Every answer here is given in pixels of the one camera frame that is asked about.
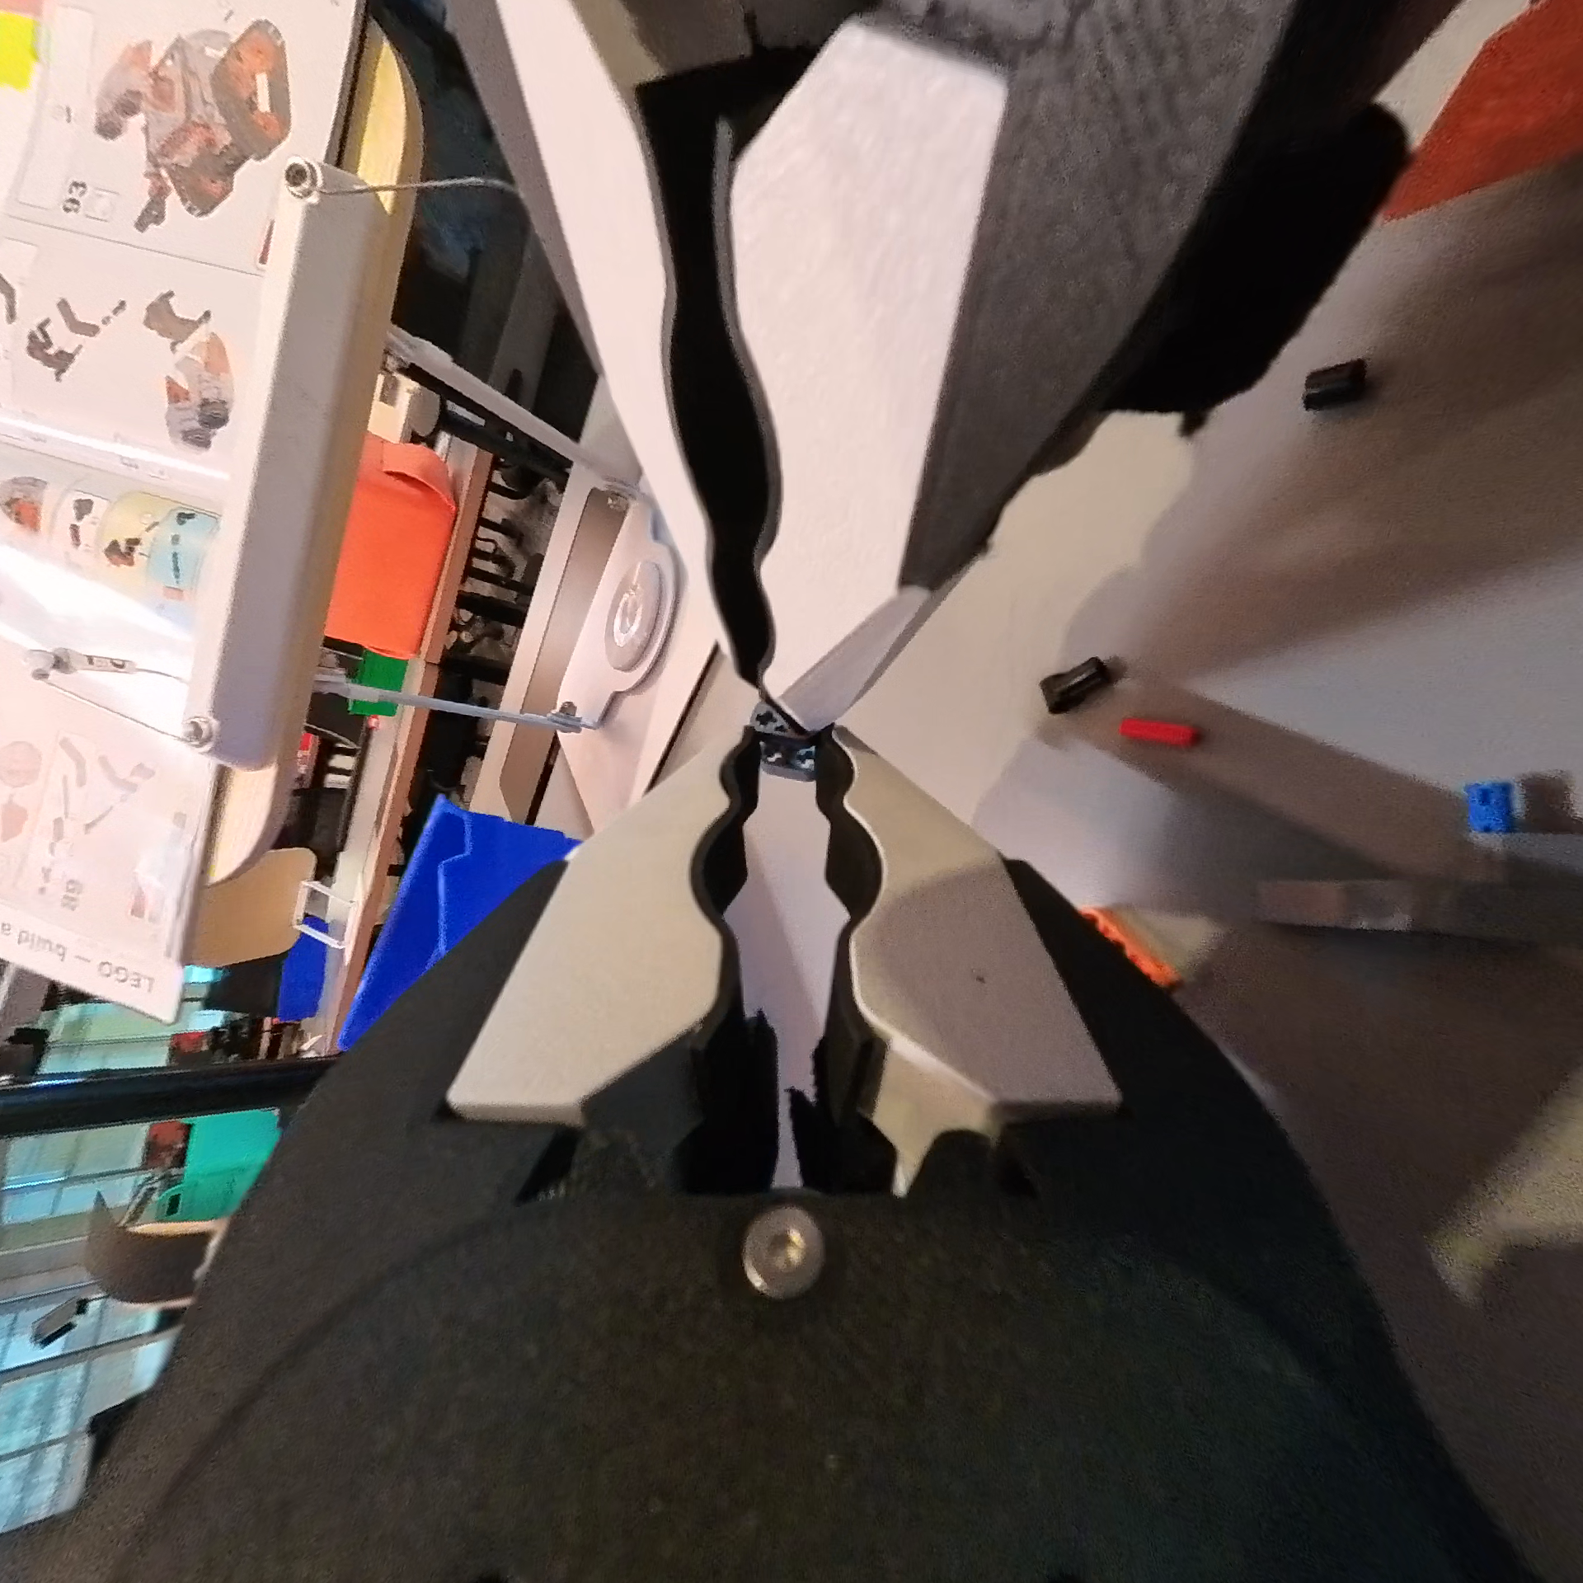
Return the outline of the black metal post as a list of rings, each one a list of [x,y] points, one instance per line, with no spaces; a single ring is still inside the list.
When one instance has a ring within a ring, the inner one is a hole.
[[[50,1075],[2,1087],[2,1140],[45,1138],[301,1105],[340,1059]]]

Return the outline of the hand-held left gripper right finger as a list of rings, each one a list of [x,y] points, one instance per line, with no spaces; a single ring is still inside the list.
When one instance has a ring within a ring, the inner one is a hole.
[[[1120,1112],[1000,851],[845,726],[815,792],[843,910],[819,1092],[861,1174],[911,1191],[944,1138]]]

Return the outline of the white booklet holder board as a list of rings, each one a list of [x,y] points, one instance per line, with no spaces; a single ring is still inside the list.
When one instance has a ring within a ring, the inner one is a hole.
[[[270,767],[307,718],[410,231],[406,193],[288,164],[182,714],[228,770]]]

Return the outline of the orange storage bin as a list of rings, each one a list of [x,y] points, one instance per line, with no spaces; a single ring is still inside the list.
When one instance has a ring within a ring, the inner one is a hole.
[[[368,434],[332,584],[327,638],[416,660],[449,556],[458,498],[446,460]]]

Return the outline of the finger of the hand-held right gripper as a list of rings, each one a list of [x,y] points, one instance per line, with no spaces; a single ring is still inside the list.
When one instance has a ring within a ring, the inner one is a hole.
[[[1007,78],[847,22],[738,159],[738,320],[776,450],[763,691],[819,732],[932,596],[904,563],[1007,112]]]
[[[649,492],[763,686],[774,442],[741,347],[728,238],[738,155],[779,104],[751,23],[664,70],[622,4],[494,4],[570,277]]]

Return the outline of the teal storage bin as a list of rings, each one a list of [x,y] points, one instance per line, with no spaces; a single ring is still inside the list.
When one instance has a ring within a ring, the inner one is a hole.
[[[235,1216],[283,1133],[276,1108],[189,1118],[179,1219],[220,1220]]]

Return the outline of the dark grey connector piece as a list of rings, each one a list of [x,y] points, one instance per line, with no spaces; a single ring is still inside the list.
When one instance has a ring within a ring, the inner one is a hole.
[[[769,698],[761,698],[756,703],[751,727],[759,742],[763,770],[768,775],[802,784],[819,780],[829,727],[809,727]]]

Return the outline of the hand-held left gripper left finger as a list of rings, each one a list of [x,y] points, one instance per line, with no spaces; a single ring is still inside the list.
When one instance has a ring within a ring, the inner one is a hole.
[[[728,912],[761,739],[697,754],[565,861],[448,1092],[477,1123],[631,1141],[683,1189],[763,1184],[763,1016]]]

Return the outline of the grey beam black axle assembly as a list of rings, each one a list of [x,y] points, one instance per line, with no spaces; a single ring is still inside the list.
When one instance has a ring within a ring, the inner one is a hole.
[[[1452,790],[1378,769],[1269,805],[1323,845],[1330,864],[1323,878],[1261,881],[1265,922],[1580,947],[1580,774]]]

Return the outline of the wooden shelf rack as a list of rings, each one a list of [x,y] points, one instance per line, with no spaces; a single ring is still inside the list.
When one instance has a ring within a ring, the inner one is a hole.
[[[456,500],[456,518],[446,564],[425,647],[406,668],[403,694],[425,701],[438,698],[444,660],[466,582],[476,561],[476,543],[484,523],[499,464],[527,462],[568,465],[570,439],[558,436],[550,447],[550,429],[515,426],[525,409],[486,386],[448,353],[396,327],[387,332],[380,380],[375,388],[368,434],[393,442],[416,444],[446,462]],[[327,637],[327,647],[349,658],[357,643]],[[367,967],[378,927],[385,917],[388,871],[398,858],[428,729],[426,711],[401,704],[392,718],[352,716],[364,731],[359,755],[344,777],[344,821],[329,882],[307,894],[304,920],[319,930],[327,950],[327,975],[319,1008],[306,1023],[326,1051],[339,1044],[342,1026]]]

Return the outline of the orange connector piece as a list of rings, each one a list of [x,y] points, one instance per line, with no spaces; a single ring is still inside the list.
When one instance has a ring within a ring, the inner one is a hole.
[[[1134,914],[1125,909],[1082,907],[1079,915],[1140,975],[1167,993],[1178,991],[1183,983],[1181,970]]]

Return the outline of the blue plastic bin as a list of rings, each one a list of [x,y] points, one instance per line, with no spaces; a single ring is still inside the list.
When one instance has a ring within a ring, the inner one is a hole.
[[[337,1047],[362,1039],[527,881],[578,846],[556,830],[436,800],[370,948]]]

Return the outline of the black shell chair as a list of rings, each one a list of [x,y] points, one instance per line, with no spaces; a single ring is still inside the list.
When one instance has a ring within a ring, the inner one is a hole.
[[[98,1197],[82,1267],[108,1300],[146,1311],[189,1310],[228,1229],[230,1217],[126,1225]]]

